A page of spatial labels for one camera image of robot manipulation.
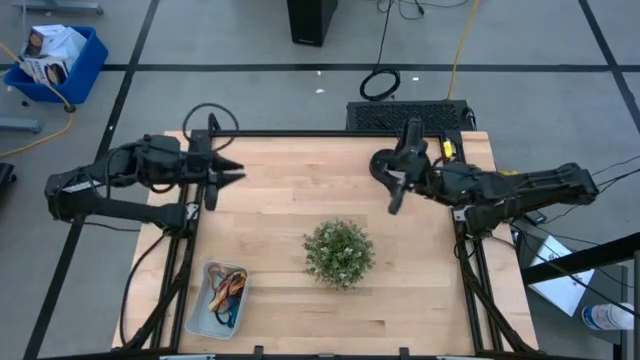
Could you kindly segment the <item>translucent white plastic bin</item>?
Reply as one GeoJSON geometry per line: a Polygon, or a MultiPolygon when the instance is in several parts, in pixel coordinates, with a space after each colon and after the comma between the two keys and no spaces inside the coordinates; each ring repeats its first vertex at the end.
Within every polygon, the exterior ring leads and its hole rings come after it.
{"type": "Polygon", "coordinates": [[[218,261],[207,261],[202,268],[202,281],[192,314],[186,322],[186,330],[192,334],[218,340],[231,339],[240,327],[242,315],[249,295],[249,272],[246,268],[223,263],[218,261]],[[221,325],[216,320],[214,314],[208,310],[208,305],[213,298],[213,285],[218,285],[221,281],[220,273],[228,273],[233,270],[242,270],[247,274],[247,281],[240,303],[240,310],[233,329],[221,325]]]}

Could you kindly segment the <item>black mesh computer case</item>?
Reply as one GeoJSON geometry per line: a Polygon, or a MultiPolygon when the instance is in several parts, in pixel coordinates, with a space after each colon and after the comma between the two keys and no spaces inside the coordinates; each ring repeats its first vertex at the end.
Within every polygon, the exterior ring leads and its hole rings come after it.
{"type": "Polygon", "coordinates": [[[410,118],[420,119],[426,132],[476,129],[465,100],[349,102],[346,109],[348,130],[401,130],[410,118]]]}

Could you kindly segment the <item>black desk lamp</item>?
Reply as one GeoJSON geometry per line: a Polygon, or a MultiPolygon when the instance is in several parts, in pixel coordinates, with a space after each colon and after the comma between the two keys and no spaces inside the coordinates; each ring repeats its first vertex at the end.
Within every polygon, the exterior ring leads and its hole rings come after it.
{"type": "MultiPolygon", "coordinates": [[[[423,138],[424,135],[424,127],[423,123],[418,118],[410,118],[404,123],[404,128],[402,131],[402,135],[396,144],[394,149],[381,149],[377,151],[371,158],[369,162],[369,171],[373,176],[374,173],[377,173],[373,170],[373,161],[380,159],[385,160],[387,163],[391,159],[393,152],[398,147],[402,148],[404,146],[410,145],[418,145],[418,144],[426,144],[427,142],[423,138]]],[[[389,184],[384,186],[387,190],[391,190],[392,187],[392,177],[386,172],[385,175],[389,177],[389,184]]]]}

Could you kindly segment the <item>blue wide rubber band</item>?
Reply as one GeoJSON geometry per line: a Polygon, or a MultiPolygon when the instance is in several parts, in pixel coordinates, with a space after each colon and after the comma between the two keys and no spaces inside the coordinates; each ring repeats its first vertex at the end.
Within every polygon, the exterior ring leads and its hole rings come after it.
{"type": "Polygon", "coordinates": [[[221,324],[227,326],[230,329],[233,329],[236,326],[238,313],[239,313],[239,305],[238,304],[230,305],[225,312],[225,315],[227,316],[227,318],[220,319],[221,324]]]}

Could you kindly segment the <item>printed cardboard box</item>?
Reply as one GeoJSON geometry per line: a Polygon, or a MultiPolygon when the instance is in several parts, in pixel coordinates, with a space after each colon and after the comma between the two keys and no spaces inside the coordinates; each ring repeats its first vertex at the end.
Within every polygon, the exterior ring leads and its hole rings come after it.
{"type": "Polygon", "coordinates": [[[62,85],[68,78],[66,63],[56,57],[24,58],[20,67],[39,84],[62,85]]]}

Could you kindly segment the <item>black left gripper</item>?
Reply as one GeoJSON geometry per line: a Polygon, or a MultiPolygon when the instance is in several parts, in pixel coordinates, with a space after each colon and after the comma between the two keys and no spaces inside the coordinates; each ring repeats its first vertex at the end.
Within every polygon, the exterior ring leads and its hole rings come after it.
{"type": "Polygon", "coordinates": [[[208,211],[217,207],[219,190],[246,177],[245,173],[226,173],[226,171],[243,170],[244,166],[227,159],[218,153],[214,154],[214,171],[211,169],[211,138],[206,133],[192,133],[189,151],[195,152],[188,162],[189,168],[199,173],[200,183],[205,185],[204,206],[208,211]]]}

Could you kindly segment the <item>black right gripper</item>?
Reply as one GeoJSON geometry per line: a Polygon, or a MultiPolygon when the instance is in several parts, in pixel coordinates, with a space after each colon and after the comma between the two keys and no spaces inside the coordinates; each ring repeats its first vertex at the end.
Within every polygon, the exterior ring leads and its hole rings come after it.
{"type": "Polygon", "coordinates": [[[388,163],[385,160],[374,160],[373,170],[377,172],[373,174],[374,179],[384,186],[389,184],[389,177],[384,172],[387,171],[392,177],[388,212],[396,215],[402,206],[405,193],[414,191],[416,186],[424,187],[427,184],[427,173],[431,170],[427,145],[398,147],[388,163]]]}

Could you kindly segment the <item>grey metal post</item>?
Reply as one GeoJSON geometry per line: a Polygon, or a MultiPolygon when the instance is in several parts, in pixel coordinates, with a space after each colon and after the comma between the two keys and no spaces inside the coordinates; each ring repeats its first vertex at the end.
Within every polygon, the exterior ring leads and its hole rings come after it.
{"type": "Polygon", "coordinates": [[[640,360],[640,250],[634,252],[633,257],[633,305],[634,305],[634,330],[633,330],[633,359],[640,360]]]}

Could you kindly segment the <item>green plant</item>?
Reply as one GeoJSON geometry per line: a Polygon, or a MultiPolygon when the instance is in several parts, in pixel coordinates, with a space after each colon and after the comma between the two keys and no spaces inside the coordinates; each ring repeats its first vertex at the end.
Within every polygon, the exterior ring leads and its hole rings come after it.
{"type": "Polygon", "coordinates": [[[373,242],[349,219],[324,221],[303,239],[305,272],[326,287],[354,289],[375,266],[373,242]]]}

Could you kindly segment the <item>blue plastic crate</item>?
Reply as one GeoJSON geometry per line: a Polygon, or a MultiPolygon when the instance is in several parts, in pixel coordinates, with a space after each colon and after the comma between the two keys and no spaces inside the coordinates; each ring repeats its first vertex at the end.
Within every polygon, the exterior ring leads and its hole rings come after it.
{"type": "Polygon", "coordinates": [[[85,36],[87,42],[73,68],[68,70],[68,78],[62,85],[36,83],[20,67],[24,59],[23,52],[9,69],[5,83],[36,102],[61,103],[68,101],[73,105],[84,103],[109,55],[109,51],[93,27],[70,27],[85,36]]]}

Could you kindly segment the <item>white cardboard box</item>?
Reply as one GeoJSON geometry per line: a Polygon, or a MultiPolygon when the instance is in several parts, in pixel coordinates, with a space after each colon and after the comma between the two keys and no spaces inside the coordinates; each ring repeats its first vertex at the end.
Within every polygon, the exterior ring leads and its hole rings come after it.
{"type": "Polygon", "coordinates": [[[61,62],[66,70],[71,70],[86,42],[87,38],[70,26],[33,26],[27,37],[23,57],[61,62]]]}

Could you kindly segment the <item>clear plastic water bottle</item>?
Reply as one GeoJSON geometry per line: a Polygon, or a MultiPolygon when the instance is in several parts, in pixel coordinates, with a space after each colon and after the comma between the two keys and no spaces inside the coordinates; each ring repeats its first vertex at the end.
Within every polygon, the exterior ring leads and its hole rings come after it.
{"type": "Polygon", "coordinates": [[[597,331],[634,329],[635,310],[629,303],[585,306],[580,315],[585,325],[597,331]]]}

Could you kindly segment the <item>grey metal stand foot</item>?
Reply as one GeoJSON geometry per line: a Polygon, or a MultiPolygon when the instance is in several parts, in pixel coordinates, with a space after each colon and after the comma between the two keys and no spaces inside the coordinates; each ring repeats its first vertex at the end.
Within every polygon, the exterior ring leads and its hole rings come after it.
{"type": "Polygon", "coordinates": [[[88,12],[103,15],[104,10],[98,2],[85,0],[11,0],[12,6],[25,11],[41,12],[88,12]]]}

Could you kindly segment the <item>black computer tower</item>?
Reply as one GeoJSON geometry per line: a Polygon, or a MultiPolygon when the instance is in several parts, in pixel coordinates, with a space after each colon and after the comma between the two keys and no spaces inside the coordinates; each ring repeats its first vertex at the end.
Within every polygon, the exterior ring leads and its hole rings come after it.
{"type": "Polygon", "coordinates": [[[338,0],[287,0],[292,42],[322,47],[338,0]]]}

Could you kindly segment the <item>grey metal bar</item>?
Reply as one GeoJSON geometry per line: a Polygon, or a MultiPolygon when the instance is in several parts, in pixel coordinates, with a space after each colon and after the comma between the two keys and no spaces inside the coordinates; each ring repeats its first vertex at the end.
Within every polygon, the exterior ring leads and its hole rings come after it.
{"type": "Polygon", "coordinates": [[[42,127],[38,120],[11,118],[0,116],[0,130],[26,131],[33,134],[41,132],[42,127]]]}

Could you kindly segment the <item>white flat box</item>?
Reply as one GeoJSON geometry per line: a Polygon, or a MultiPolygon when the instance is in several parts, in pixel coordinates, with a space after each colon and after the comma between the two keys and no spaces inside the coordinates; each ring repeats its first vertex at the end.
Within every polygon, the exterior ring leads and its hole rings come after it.
{"type": "MultiPolygon", "coordinates": [[[[530,265],[540,265],[571,253],[571,250],[553,236],[548,235],[538,248],[530,265]]],[[[584,286],[569,276],[534,283],[530,285],[530,288],[570,317],[575,314],[586,290],[584,286]]]]}

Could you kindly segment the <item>black metal beam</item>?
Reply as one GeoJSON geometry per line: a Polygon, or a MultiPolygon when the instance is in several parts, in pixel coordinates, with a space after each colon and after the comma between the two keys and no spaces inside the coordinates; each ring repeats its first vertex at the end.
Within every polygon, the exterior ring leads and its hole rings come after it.
{"type": "Polygon", "coordinates": [[[525,285],[529,285],[581,273],[632,260],[637,251],[640,251],[640,232],[554,260],[545,260],[522,270],[522,279],[525,285]]]}

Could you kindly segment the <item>tan wide rubber band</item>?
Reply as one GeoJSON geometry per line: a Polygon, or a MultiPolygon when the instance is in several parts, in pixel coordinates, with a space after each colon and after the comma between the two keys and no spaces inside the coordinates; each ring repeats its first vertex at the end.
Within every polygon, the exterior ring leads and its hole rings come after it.
{"type": "Polygon", "coordinates": [[[208,305],[208,310],[211,312],[217,311],[220,306],[228,299],[231,294],[231,284],[233,282],[234,274],[227,275],[221,283],[214,288],[214,297],[208,305]]]}

